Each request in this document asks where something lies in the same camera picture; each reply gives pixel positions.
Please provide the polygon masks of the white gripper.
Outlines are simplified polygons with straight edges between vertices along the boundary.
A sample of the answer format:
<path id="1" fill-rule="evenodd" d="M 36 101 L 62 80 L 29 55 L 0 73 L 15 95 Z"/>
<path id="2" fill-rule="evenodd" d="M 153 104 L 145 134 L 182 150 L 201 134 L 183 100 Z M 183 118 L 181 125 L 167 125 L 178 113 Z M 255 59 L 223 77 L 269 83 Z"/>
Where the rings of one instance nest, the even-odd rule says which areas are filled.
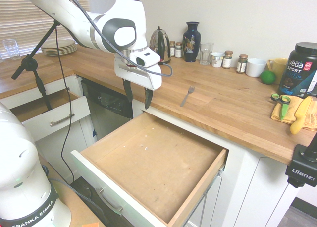
<path id="1" fill-rule="evenodd" d="M 147 110 L 153 98 L 153 91 L 162 85 L 162 77 L 144 72 L 137 67 L 127 66 L 124 58 L 119 54 L 114 54 L 114 72 L 116 76 L 122 78 L 124 91 L 129 102 L 133 100 L 131 82 L 145 88 L 144 106 Z"/>

